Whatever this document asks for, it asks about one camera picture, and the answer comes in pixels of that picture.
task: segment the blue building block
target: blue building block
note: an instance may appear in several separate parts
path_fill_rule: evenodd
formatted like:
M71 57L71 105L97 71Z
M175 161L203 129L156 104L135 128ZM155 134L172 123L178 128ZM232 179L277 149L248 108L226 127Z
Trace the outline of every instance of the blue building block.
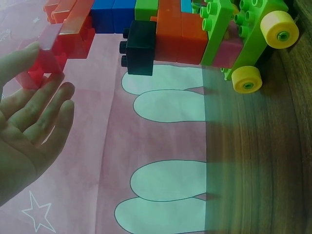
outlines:
M192 13L192 1L181 0L181 12Z
M115 0L113 5L113 19L115 33L123 33L125 28L130 28L135 20L136 0Z
M97 34L114 33L113 5L115 0L95 0L90 15Z

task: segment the light green building block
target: light green building block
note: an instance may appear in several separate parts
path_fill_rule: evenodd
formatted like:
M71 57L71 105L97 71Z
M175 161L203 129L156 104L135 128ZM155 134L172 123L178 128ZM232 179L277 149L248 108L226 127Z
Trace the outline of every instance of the light green building block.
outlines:
M231 0L205 0L207 7L200 9L203 30L208 32L207 43L201 65L211 66L218 52L234 12Z
M243 38L244 47L231 69L221 70L224 79L231 80L232 73L243 66L254 66L267 47L260 29L263 17L272 11L288 11L283 0L242 0L240 13L234 18L239 26L239 36Z
M158 0L136 0L135 19L150 21L151 16L157 16Z

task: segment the toy building block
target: toy building block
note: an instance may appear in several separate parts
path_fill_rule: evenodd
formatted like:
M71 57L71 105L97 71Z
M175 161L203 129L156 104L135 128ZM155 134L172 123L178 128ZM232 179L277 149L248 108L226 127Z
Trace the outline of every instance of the toy building block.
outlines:
M191 0L181 0L181 12L192 13Z
M50 24L56 23L52 17L52 12L57 8L59 2L60 0L48 0L43 7L43 11L47 14L47 20Z
M208 42L207 33L201 29L202 19L198 14L182 12L181 22L182 40L177 62L198 65Z
M24 40L18 50L24 49L29 44L37 41L37 38ZM38 61L28 71L18 74L15 79L23 89L38 89L43 83L43 70L40 69Z
M69 16L77 0L60 0L57 8L52 12L52 18L56 23L64 23Z
M128 68L130 75L151 76L156 45L156 22L134 20L130 29L125 29L120 42L121 66Z
M136 20L149 21L152 16L157 16L158 0L136 0Z
M95 30L89 15L93 0L77 0L63 24L58 39L61 41L69 59L88 57Z
M135 20L136 0L115 0L112 8L115 33L122 33Z
M209 37L209 42L201 61L202 65L212 65L233 12L234 8L231 0L210 0L207 3L207 7L200 9L200 16L204 18L202 29L208 32Z
M67 62L67 56L58 41L62 24L49 24L37 39L25 40L19 49L25 48L34 41L40 44L40 51L33 67L16 77L24 89L38 89L44 78L44 73L61 74Z
M181 39L180 0L159 0L155 60L176 62Z
M244 47L240 52L237 60L231 69L222 69L225 75L225 80L232 79L232 73L243 66L254 66L267 47L267 42L263 33L261 31L261 21L262 19L271 12L279 11L287 14L287 5L283 1L273 1L273 0L262 0L262 1L252 1L252 0L242 0L240 2L240 13L235 16L235 23L238 25L238 34L243 39ZM285 32L281 27L276 27L280 32ZM287 40L283 40L276 35L272 36L272 39L277 43L285 44L288 43Z
M238 28L234 21L231 21L226 35L214 58L213 67L231 68L243 49L243 40L238 35Z
M97 34L114 33L113 5L115 0L95 0L90 15Z
M47 25L38 37L40 52L38 65L44 73L61 74L67 62L67 55L58 40L62 24Z

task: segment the pink fabric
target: pink fabric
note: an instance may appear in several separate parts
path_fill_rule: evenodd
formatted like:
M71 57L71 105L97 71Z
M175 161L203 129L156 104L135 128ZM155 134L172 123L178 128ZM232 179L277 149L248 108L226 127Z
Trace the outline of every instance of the pink fabric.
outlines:
M14 51L21 40L37 36L47 24L42 11L46 0L4 2L0 3L0 56ZM47 209L38 220L53 226L41 226L40 234L127 234L116 222L114 210L135 197L129 181L136 169L160 160L206 160L205 123L157 123L134 112L136 96L121 87L125 69L119 65L120 40L121 35L96 35L88 59L68 60L65 81L76 86L68 142L38 181L0 208L0 233L36 232L32 219L22 212L30 208L33 196L34 207L36 201L49 208L47 220ZM13 80L4 96L18 88Z

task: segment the wooden surface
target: wooden surface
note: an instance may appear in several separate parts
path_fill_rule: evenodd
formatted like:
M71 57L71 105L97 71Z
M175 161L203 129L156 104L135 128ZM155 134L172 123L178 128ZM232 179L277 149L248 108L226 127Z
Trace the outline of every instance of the wooden surface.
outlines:
M312 234L312 1L295 9L302 36L260 67L257 93L203 70L207 233Z

